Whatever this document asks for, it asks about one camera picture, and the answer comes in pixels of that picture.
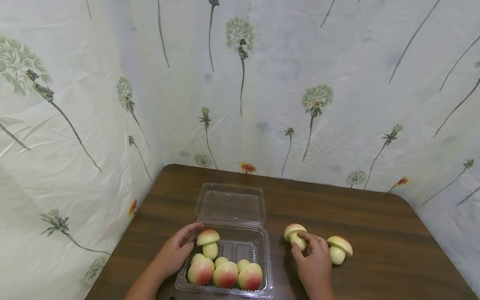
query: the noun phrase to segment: hand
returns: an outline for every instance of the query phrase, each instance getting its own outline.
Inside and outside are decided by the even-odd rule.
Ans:
[[[296,243],[292,246],[292,256],[297,263],[297,273],[308,297],[310,300],[333,299],[332,260],[327,241],[306,232],[299,232],[298,236],[308,242],[308,256],[303,256]]]
[[[155,258],[155,264],[161,268],[164,279],[180,270],[183,262],[193,250],[193,242],[188,242],[188,239],[201,228],[203,228],[201,223],[189,224],[165,242]]]

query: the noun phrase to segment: leaf print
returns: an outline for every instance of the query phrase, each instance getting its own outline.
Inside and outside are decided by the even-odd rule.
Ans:
[[[440,127],[437,129],[437,131],[435,132],[435,135],[433,136],[433,138],[435,138],[438,134],[438,132],[440,131],[440,129],[442,129],[442,127],[445,125],[445,123],[447,123],[447,120],[448,118],[453,115],[453,113],[468,99],[468,97],[470,97],[471,94],[473,94],[473,92],[475,92],[475,90],[477,89],[477,87],[479,86],[480,84],[480,78],[478,79],[477,81],[477,84],[475,84],[475,86],[473,87],[473,89],[470,91],[470,93],[457,105],[455,106],[455,108],[448,114],[448,116],[445,118],[444,122],[440,125]]]
[[[282,168],[282,176],[283,176],[283,170],[285,170],[285,164],[287,163],[288,155],[290,154],[290,149],[292,148],[292,135],[295,131],[293,128],[288,128],[285,130],[285,136],[290,136],[290,146],[288,147],[288,152],[287,152],[287,157],[285,157],[285,162],[283,163],[283,168]]]
[[[208,116],[209,112],[210,110],[208,108],[202,107],[202,116],[199,119],[200,119],[200,123],[203,123],[205,125],[205,139],[207,141],[208,152],[210,152],[210,156],[213,159],[215,169],[218,170],[218,168],[216,167],[215,159],[213,158],[212,150],[210,150],[210,145],[208,144],[208,126],[210,126],[210,122],[212,121]]]
[[[140,149],[138,149],[137,144],[135,144],[135,140],[133,139],[133,136],[129,135],[128,136],[128,142],[130,143],[130,147],[132,145],[135,146],[138,150],[138,154],[140,154],[140,158],[142,159],[142,162],[144,163],[145,171],[147,171],[148,177],[150,177],[150,180],[152,180],[152,176],[150,176],[150,173],[148,173],[147,165],[145,164],[144,158],[142,156],[142,153],[140,152]]]
[[[322,22],[322,25],[320,25],[320,27],[322,27],[322,26],[325,24],[325,21],[327,20],[328,15],[330,14],[330,11],[332,10],[332,7],[333,7],[333,4],[334,4],[334,3],[335,3],[335,0],[332,0],[332,4],[330,5],[330,8],[328,9],[327,14],[325,15],[325,19],[324,19],[324,21]]]
[[[250,25],[250,22],[239,18],[233,17],[226,24],[226,37],[227,37],[227,47],[233,49],[234,52],[238,53],[242,65],[242,79],[240,87],[240,117],[242,117],[242,94],[243,94],[243,84],[245,81],[245,62],[244,60],[248,58],[248,51],[253,49],[253,41],[255,40],[255,34],[253,33],[253,26]]]
[[[406,185],[408,183],[408,177],[402,177],[399,181],[397,181],[397,183],[395,183],[393,185],[393,187],[391,187],[387,192],[391,192],[391,190],[393,190],[394,187],[396,186],[402,186],[402,185]]]
[[[439,190],[438,192],[436,192],[435,194],[433,194],[430,198],[428,198],[424,203],[422,203],[422,205],[420,205],[419,208],[422,208],[425,204],[427,204],[428,201],[430,201],[433,197],[435,197],[436,195],[440,194],[441,192],[443,192],[446,188],[448,188],[450,185],[452,185],[452,183],[454,183],[457,179],[460,178],[460,176],[463,175],[463,173],[465,173],[465,171],[467,171],[468,169],[470,169],[473,164],[475,163],[475,160],[473,159],[467,159],[467,162],[465,164],[463,164],[463,170],[460,172],[460,174],[457,175],[457,177],[455,177],[455,179],[453,179],[449,184],[445,185],[441,190]]]
[[[362,184],[365,181],[365,172],[363,171],[352,171],[347,175],[347,184],[350,185],[350,188],[353,188],[353,185]]]
[[[82,146],[84,152],[87,154],[87,156],[90,158],[90,160],[93,162],[95,167],[103,173],[102,169],[96,164],[94,161],[93,157],[88,153],[87,149],[84,146],[84,143],[82,143],[82,139],[80,139],[80,136],[77,133],[77,130],[75,130],[75,127],[73,126],[72,122],[68,119],[67,115],[61,110],[61,108],[53,102],[53,95],[55,94],[50,88],[47,86],[42,86],[37,82],[37,79],[39,79],[39,76],[37,73],[35,73],[33,70],[28,69],[26,72],[24,72],[25,75],[32,81],[32,90],[34,90],[38,95],[42,96],[48,103],[50,103],[62,116],[63,118],[67,121],[67,123],[70,125],[70,128],[72,129],[73,133],[75,134],[78,142],[80,143],[80,146]]]
[[[450,71],[448,72],[447,76],[445,77],[444,81],[442,82],[442,86],[440,86],[440,89],[439,91],[441,91],[445,85],[445,82],[447,81],[448,77],[450,76],[450,73],[453,71],[453,69],[455,69],[456,65],[458,64],[458,62],[463,58],[463,56],[465,55],[465,53],[467,53],[470,48],[472,48],[473,45],[475,45],[476,42],[478,42],[478,40],[480,39],[480,36],[478,36],[474,41],[473,43],[467,48],[467,50],[465,50],[465,52],[462,53],[462,55],[460,55],[460,57],[456,60],[455,64],[453,65],[453,67],[450,69]]]
[[[302,96],[302,104],[307,109],[305,113],[310,113],[310,133],[308,134],[307,148],[303,154],[302,161],[308,152],[310,146],[310,139],[312,137],[313,119],[319,117],[322,114],[320,108],[327,106],[333,100],[333,89],[326,84],[318,85],[307,89]]]
[[[163,42],[162,22],[160,20],[160,0],[158,0],[158,31],[160,32],[160,41],[162,42],[163,55],[165,56],[165,61],[167,62],[167,66],[170,69],[170,64],[168,63],[167,59],[167,52],[165,51],[165,43]]]
[[[245,172],[245,174],[255,173],[257,171],[257,168],[255,168],[252,164],[246,162],[240,162],[240,168],[243,172]]]
[[[410,41],[408,41],[408,44],[407,46],[405,47],[405,50],[403,50],[403,53],[402,53],[402,56],[400,56],[400,59],[398,60],[398,62],[396,63],[396,66],[395,66],[395,69],[393,70],[393,73],[392,73],[392,76],[390,77],[390,81],[388,82],[388,84],[390,84],[392,82],[392,78],[393,76],[395,75],[395,72],[396,72],[396,69],[398,68],[398,65],[400,64],[400,62],[402,61],[402,58],[403,56],[405,55],[405,53],[407,52],[408,48],[410,47],[410,44],[412,43],[413,39],[415,38],[415,36],[417,35],[417,33],[420,31],[420,28],[423,26],[423,24],[425,23],[425,21],[428,19],[428,17],[430,17],[431,13],[433,12],[433,10],[435,9],[435,7],[437,7],[437,4],[440,2],[440,0],[437,0],[437,2],[435,3],[435,5],[432,7],[432,9],[430,10],[430,12],[428,13],[428,15],[425,17],[425,19],[423,19],[422,23],[420,24],[420,26],[417,28],[417,30],[415,31],[415,33],[412,35],[412,37],[410,38]]]
[[[50,75],[34,52],[17,40],[0,36],[0,73],[16,94],[25,95],[27,90],[36,94],[26,75],[27,69],[39,74],[45,85],[51,83]]]
[[[211,47],[211,42],[210,42],[210,36],[212,34],[212,21],[213,21],[213,9],[215,6],[220,6],[219,0],[208,0],[210,4],[212,5],[212,8],[210,10],[210,27],[208,28],[208,52],[210,53],[210,63],[212,64],[212,71],[215,72],[215,69],[213,67],[213,60],[212,60],[212,47]]]
[[[150,145],[148,144],[148,140],[147,140],[147,137],[145,136],[144,130],[140,126],[140,123],[138,122],[137,117],[133,113],[133,110],[135,109],[135,102],[132,101],[133,88],[132,88],[132,85],[130,84],[130,82],[128,81],[127,78],[121,77],[119,79],[119,82],[117,83],[117,93],[119,95],[119,101],[120,101],[121,105],[127,111],[127,113],[128,112],[132,113],[133,119],[135,120],[138,127],[142,131],[142,134],[144,135],[144,138],[145,138],[145,141],[147,143],[148,149],[150,151],[152,151],[152,149],[150,149]]]
[[[90,267],[86,271],[82,280],[80,280],[81,290],[88,290],[93,286],[98,276],[102,272],[103,268],[107,264],[107,260],[108,258],[106,256],[101,256],[94,260],[94,262],[90,265]]]
[[[137,199],[132,201],[132,204],[130,205],[130,208],[128,209],[128,217],[131,217],[132,215],[135,215],[137,213],[137,204],[138,204]]]
[[[66,235],[77,247],[85,249],[90,252],[99,252],[99,253],[105,253],[108,255],[111,255],[111,253],[105,252],[105,251],[97,251],[93,249],[86,248],[84,246],[81,246],[79,243],[77,243],[73,237],[68,233],[70,230],[68,228],[68,217],[62,218],[59,215],[60,211],[59,209],[52,209],[46,214],[41,214],[41,219],[42,221],[49,223],[51,227],[45,229],[41,234],[44,234],[45,232],[48,231],[47,237],[49,237],[52,233],[54,233],[56,230],[60,231],[62,234]]]
[[[193,160],[197,163],[197,165],[207,168],[212,165],[212,161],[210,158],[203,154],[195,154],[193,156]]]
[[[385,147],[390,145],[393,140],[396,140],[397,134],[402,130],[403,130],[403,126],[400,125],[400,124],[397,124],[393,127],[392,132],[390,132],[389,134],[384,133],[383,138],[386,139],[386,141],[385,141],[383,147],[380,149],[380,152],[378,152],[377,156],[375,157],[375,159],[372,162],[372,166],[370,167],[370,171],[368,172],[367,182],[365,183],[365,186],[363,187],[364,190],[367,188],[367,184],[368,184],[368,181],[370,180],[370,175],[372,174],[372,169],[373,169],[373,165],[375,164],[375,161],[378,159],[378,157],[380,156],[382,151],[385,149]]]
[[[2,123],[0,123],[0,129],[2,129],[11,139],[13,139],[17,144],[19,144],[23,149],[25,150],[31,150],[29,147],[25,146],[24,143],[22,143],[19,139],[17,139],[8,129],[3,126]]]
[[[92,19],[92,14],[90,13],[90,5],[88,5],[88,0],[85,0],[87,2],[87,9],[88,9],[88,16],[90,16],[90,20]]]

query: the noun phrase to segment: curtain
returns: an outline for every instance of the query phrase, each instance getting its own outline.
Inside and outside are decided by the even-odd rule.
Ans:
[[[397,194],[480,295],[477,1],[2,5],[5,299],[83,299],[170,163]]]

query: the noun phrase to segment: brown wood grain surface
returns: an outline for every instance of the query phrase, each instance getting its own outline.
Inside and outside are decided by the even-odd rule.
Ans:
[[[396,195],[181,165],[162,170],[86,299],[122,299],[163,243],[196,220],[205,182],[263,189],[276,300],[307,299],[282,236],[290,223],[351,242],[354,256],[333,269],[337,300],[477,299],[412,208]],[[175,277],[165,282],[157,299],[169,299],[174,282]],[[175,296],[237,299],[183,291]]]

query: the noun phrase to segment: mushroom cap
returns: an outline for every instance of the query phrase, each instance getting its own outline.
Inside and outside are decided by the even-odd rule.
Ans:
[[[287,227],[285,227],[285,232],[283,234],[283,238],[286,241],[290,241],[290,235],[292,235],[294,233],[299,233],[299,232],[302,232],[302,231],[307,232],[305,227],[303,227],[302,225],[300,225],[300,224],[290,224]]]
[[[207,229],[202,231],[197,238],[197,246],[203,246],[216,242],[220,239],[220,235],[213,229]]]
[[[350,245],[350,243],[341,236],[335,235],[329,237],[327,243],[329,246],[335,246],[337,248],[340,248],[343,252],[345,252],[347,256],[353,255],[352,245]]]

